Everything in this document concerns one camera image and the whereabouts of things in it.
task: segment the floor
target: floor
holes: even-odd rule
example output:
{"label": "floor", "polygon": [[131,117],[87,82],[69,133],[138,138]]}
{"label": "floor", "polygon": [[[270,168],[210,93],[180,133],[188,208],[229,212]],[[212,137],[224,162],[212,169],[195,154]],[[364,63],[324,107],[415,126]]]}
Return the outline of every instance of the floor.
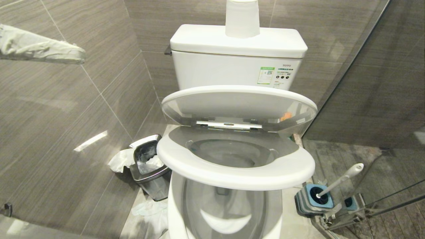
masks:
{"label": "floor", "polygon": [[[347,180],[332,192],[337,202],[340,202],[344,196],[350,193],[354,185],[358,183],[360,185],[359,191],[364,194],[365,200],[374,202],[379,197],[386,196],[390,191],[395,192],[410,186],[413,182],[419,182],[421,177],[425,175],[423,152],[416,152],[411,158],[406,158],[407,152],[394,150],[396,152],[395,155],[398,155],[397,157],[391,155],[381,156],[380,161],[374,164],[371,172],[360,182],[366,169],[375,158],[381,155],[380,149],[307,139],[304,139],[303,143],[307,151],[316,160],[316,172],[313,176],[316,183],[324,182],[325,179],[328,180],[328,183],[332,183],[337,179],[338,175],[342,175],[351,165],[358,162],[365,164],[365,170],[363,170],[361,175]],[[403,163],[412,162],[412,160],[419,161],[410,164]],[[382,202],[377,202],[376,206],[384,208],[401,202],[406,198],[417,196],[424,191],[425,185],[419,184]],[[407,207],[369,218],[363,222],[336,229],[333,232],[338,234],[341,239],[425,239],[424,218],[425,201],[422,200]]]}
{"label": "floor", "polygon": [[0,215],[2,239],[93,239],[88,236],[66,233]]}
{"label": "floor", "polygon": [[[174,125],[169,125],[165,130],[165,134],[170,132],[174,127]],[[294,195],[300,189],[301,185],[282,190],[284,217],[280,237],[282,239],[324,239],[325,237],[311,224],[310,219],[297,214]],[[140,208],[140,205],[146,200],[149,200],[149,198],[140,190],[133,204],[133,209],[121,232],[120,239],[157,239],[158,234],[161,235],[161,233],[155,232],[152,229],[152,225],[146,221],[147,217],[137,214],[136,209]],[[169,239],[167,231],[162,234],[161,239]]]}

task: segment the water in toilet bowl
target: water in toilet bowl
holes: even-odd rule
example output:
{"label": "water in toilet bowl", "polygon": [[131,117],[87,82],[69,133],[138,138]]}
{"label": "water in toilet bowl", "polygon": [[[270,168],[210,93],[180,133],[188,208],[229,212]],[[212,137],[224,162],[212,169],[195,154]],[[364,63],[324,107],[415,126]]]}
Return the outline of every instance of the water in toilet bowl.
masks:
{"label": "water in toilet bowl", "polygon": [[275,159],[272,151],[248,142],[228,139],[205,139],[187,145],[188,149],[206,161],[238,168],[253,168]]}
{"label": "water in toilet bowl", "polygon": [[233,190],[186,179],[182,196],[189,238],[267,238],[281,222],[281,191]]}

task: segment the trash can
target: trash can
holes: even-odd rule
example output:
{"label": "trash can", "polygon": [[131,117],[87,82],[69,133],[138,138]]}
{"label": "trash can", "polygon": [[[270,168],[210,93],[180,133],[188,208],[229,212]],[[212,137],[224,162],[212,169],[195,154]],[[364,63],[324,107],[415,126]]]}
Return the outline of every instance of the trash can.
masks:
{"label": "trash can", "polygon": [[156,145],[161,139],[160,135],[155,137],[149,136],[144,139],[139,140],[143,142],[141,145],[138,145],[134,151],[134,161],[135,164],[130,166],[131,175],[133,180],[152,197],[154,201],[161,201],[168,197],[168,189],[170,187],[171,180],[171,169],[166,165],[155,169],[151,172],[140,173],[139,164],[146,163],[150,158],[156,155]]}

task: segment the white toilet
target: white toilet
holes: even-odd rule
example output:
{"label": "white toilet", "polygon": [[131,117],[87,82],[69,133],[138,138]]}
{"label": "white toilet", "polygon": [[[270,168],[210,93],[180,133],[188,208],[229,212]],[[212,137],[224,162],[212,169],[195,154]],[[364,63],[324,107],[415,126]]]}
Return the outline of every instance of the white toilet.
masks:
{"label": "white toilet", "polygon": [[171,239],[278,239],[282,193],[315,170],[288,136],[317,107],[288,91],[307,51],[294,29],[250,38],[224,26],[182,25],[170,40],[180,91],[162,101],[181,126],[158,143],[173,170]]}

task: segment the toilet tank lid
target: toilet tank lid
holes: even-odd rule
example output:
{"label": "toilet tank lid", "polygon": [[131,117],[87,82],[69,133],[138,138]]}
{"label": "toilet tank lid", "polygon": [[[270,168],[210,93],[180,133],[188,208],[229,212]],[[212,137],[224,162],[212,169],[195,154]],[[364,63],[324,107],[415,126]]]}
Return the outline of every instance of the toilet tank lid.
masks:
{"label": "toilet tank lid", "polygon": [[260,28],[250,38],[228,37],[225,26],[181,25],[170,40],[173,51],[256,57],[303,58],[307,51],[295,29]]}
{"label": "toilet tank lid", "polygon": [[162,110],[181,125],[208,121],[261,125],[281,131],[313,120],[316,104],[295,92],[251,85],[209,85],[174,92],[162,101]]}

